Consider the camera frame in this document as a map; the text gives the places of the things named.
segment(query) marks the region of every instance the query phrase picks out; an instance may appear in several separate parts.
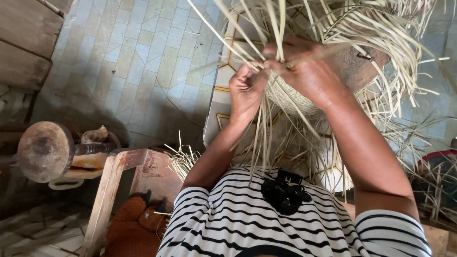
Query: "round wooden top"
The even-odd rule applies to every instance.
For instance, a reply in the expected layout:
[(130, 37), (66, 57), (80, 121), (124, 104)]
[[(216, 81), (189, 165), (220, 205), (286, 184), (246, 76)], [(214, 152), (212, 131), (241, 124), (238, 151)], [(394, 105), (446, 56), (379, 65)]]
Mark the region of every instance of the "round wooden top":
[(17, 162), (27, 178), (50, 182), (63, 176), (73, 161), (74, 142), (59, 123), (42, 121), (30, 126), (17, 148)]

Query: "hand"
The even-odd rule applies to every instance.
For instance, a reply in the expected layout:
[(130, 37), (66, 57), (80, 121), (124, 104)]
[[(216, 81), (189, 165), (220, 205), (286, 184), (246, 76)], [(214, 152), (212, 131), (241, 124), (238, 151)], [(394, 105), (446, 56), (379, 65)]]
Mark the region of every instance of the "hand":
[[(268, 60), (264, 66), (277, 72), (284, 81), (324, 111), (340, 101), (349, 88), (341, 83), (325, 58), (325, 46), (312, 39), (288, 34), (282, 44), (285, 64)], [(276, 43), (268, 44), (263, 53), (275, 56)]]
[(228, 88), (232, 98), (230, 122), (247, 125), (259, 110), (263, 90), (268, 81), (269, 70), (260, 72), (243, 64), (230, 78)]

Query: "person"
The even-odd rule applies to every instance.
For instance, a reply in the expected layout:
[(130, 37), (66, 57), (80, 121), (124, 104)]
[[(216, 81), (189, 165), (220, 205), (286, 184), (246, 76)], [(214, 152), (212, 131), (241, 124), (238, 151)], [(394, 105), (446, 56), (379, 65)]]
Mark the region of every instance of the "person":
[[(287, 68), (267, 60), (257, 73), (244, 64), (230, 79), (230, 123), (187, 175), (157, 256), (431, 256), (411, 185), (395, 154), (329, 61), (310, 58), (322, 55), (324, 46), (292, 34), (282, 47)], [(274, 43), (263, 50), (276, 52)], [(271, 70), (324, 112), (354, 183), (354, 223), (324, 188), (300, 182), (299, 192), (275, 182), (275, 176), (262, 176), (259, 168), (229, 168)], [(278, 202), (286, 191), (295, 193)], [(294, 209), (297, 195), (301, 199)]]

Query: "black and white striped shirt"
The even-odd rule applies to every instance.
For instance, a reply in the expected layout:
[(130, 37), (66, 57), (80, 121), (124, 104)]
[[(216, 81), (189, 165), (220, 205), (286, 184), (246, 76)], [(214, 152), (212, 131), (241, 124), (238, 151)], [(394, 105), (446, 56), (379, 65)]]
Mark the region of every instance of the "black and white striped shirt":
[(260, 192), (264, 178), (231, 168), (211, 192), (188, 187), (179, 193), (157, 256), (372, 256), (426, 257), (431, 250), (421, 225), (404, 214), (370, 210), (352, 223), (344, 207), (321, 187), (284, 216)]

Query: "orange knitted fabric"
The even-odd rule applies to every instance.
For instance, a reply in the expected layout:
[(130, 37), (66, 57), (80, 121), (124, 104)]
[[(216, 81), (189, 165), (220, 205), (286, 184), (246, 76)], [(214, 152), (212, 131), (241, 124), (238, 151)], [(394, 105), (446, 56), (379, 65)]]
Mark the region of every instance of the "orange knitted fabric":
[(168, 216), (146, 209), (145, 201), (131, 197), (117, 211), (106, 233), (105, 256), (151, 257), (157, 254)]

